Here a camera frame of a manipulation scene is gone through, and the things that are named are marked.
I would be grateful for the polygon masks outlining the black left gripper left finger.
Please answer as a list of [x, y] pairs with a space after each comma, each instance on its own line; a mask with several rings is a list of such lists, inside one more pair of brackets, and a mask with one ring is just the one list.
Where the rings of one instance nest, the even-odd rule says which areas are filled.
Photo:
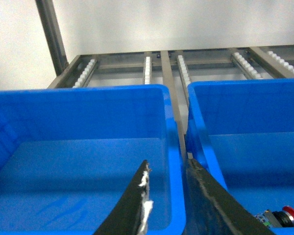
[[149, 175], [151, 169], [143, 160], [123, 195], [94, 232], [96, 235], [145, 235], [153, 209], [150, 199]]

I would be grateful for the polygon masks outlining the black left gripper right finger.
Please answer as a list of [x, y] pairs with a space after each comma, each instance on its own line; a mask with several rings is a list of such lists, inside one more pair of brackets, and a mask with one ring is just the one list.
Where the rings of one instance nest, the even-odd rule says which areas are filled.
[[185, 161], [188, 235], [272, 235], [195, 159]]

